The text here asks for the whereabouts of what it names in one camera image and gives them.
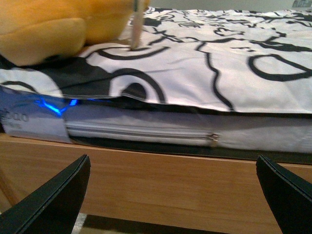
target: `blue light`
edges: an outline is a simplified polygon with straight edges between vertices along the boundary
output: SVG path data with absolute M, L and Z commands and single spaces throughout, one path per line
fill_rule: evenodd
M 70 101 L 69 106 L 76 106 L 77 103 L 78 103 L 78 100 L 77 99 L 73 99 L 73 100 Z
M 47 103 L 43 98 L 40 98 L 40 100 L 36 100 L 35 101 L 35 104 L 39 107 L 43 107 L 43 108 L 46 108 L 50 111 L 52 111 L 53 113 L 57 114 L 58 117 L 61 117 L 63 115 L 63 113 L 69 108 L 69 107 L 72 107 L 72 106 L 76 106 L 78 104 L 78 100 L 77 99 L 73 99 L 70 101 L 69 105 L 62 108 L 62 109 L 59 109 L 58 107 L 52 105 L 52 104 L 49 104 Z

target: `wooden surface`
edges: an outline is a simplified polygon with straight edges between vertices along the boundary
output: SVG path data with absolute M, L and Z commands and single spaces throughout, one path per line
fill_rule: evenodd
M 281 233 L 253 161 L 145 154 L 5 134 L 0 134 L 0 149 L 1 188 L 11 202 L 88 154 L 92 167 L 84 213 L 231 234 Z M 312 166 L 283 166 L 312 182 Z
M 10 202 L 0 189 L 0 214 L 3 213 L 4 211 L 8 210 L 11 207 Z

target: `plush toy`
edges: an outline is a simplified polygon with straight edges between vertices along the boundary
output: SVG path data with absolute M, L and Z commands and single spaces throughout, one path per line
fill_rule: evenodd
M 17 66 L 73 56 L 86 44 L 117 38 L 133 6 L 134 0 L 0 0 L 0 54 Z

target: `white fabric with black print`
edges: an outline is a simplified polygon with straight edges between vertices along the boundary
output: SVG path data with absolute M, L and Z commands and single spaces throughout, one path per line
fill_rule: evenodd
M 60 98 L 128 96 L 223 112 L 312 113 L 312 13 L 150 7 L 145 19 L 134 51 L 105 43 L 27 68 L 1 58 L 0 84 Z

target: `zipper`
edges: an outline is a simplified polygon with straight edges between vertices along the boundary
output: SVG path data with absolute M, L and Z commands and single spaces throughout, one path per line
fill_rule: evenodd
M 73 136 L 113 138 L 119 136 L 131 140 L 134 137 L 148 137 L 155 141 L 167 139 L 171 143 L 179 140 L 203 141 L 205 145 L 217 147 L 219 135 L 200 129 L 174 129 L 158 127 L 138 127 L 114 124 L 98 124 L 71 121 L 66 123 L 67 131 Z

